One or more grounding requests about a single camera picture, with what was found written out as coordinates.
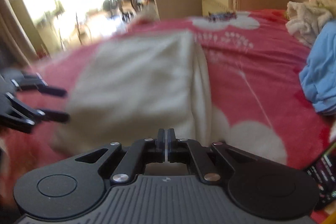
phone screen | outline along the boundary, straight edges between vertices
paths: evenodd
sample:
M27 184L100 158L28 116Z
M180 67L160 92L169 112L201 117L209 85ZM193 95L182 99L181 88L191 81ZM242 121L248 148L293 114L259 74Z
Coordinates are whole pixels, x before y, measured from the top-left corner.
M315 210L320 210L336 199L336 142L306 169L320 189L320 200Z

metal screw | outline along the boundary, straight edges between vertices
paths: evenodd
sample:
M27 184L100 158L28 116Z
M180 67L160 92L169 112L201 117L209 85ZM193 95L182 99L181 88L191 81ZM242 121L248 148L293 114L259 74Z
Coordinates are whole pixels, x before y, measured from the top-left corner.
M128 175L126 174L116 174L112 177L115 182L125 182L128 181Z
M11 95L11 93L9 93L9 92L6 92L6 95L7 95L10 99L13 99L13 98L14 98L14 96Z
M39 109L38 109L36 112L39 113L39 114L42 115L42 116L45 115L45 113L44 113L43 111L39 110Z
M207 181L218 181L221 179L221 176L216 173L208 173L204 176L204 179Z
M14 79L12 79L11 81L12 81L12 83L14 84L14 86L16 86L17 88L20 87L20 85L19 85Z
M28 119L26 119L26 122L31 124L32 126L35 124L32 120L28 120Z

curtain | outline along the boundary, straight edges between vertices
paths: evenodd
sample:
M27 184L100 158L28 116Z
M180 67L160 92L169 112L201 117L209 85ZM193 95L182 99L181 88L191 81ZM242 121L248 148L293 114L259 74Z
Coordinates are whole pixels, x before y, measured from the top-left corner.
M20 65L26 66L37 60L34 47L18 21L9 0L0 0L0 38Z

bed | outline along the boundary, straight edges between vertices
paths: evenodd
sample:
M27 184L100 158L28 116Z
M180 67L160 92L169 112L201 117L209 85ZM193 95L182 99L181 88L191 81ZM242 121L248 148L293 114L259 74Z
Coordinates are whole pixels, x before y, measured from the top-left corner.
M250 151L294 168L304 168L329 145L332 121L315 113L305 99L298 74L310 49L290 34L282 10L238 12L226 21L191 17L139 25L100 43L43 59L27 68L50 85L68 90L95 53L116 39L142 33L189 30L207 60L212 101L211 141ZM18 94L31 107L64 109L67 99L39 93ZM13 205L12 189L24 173L65 159L49 146L55 123L42 123L32 134L3 130L0 146L1 203ZM323 213L313 214L321 222Z

fluffy white blanket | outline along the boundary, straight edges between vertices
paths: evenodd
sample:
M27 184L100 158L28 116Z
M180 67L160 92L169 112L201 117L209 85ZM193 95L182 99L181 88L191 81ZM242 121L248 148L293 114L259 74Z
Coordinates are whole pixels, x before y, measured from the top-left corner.
M186 31L105 43L66 111L71 121L58 128L52 145L73 155L109 142L155 138L159 128L208 145L211 95L203 50Z
M324 25L333 19L332 13L323 7L309 3L288 2L286 23L288 32L308 47L312 47Z

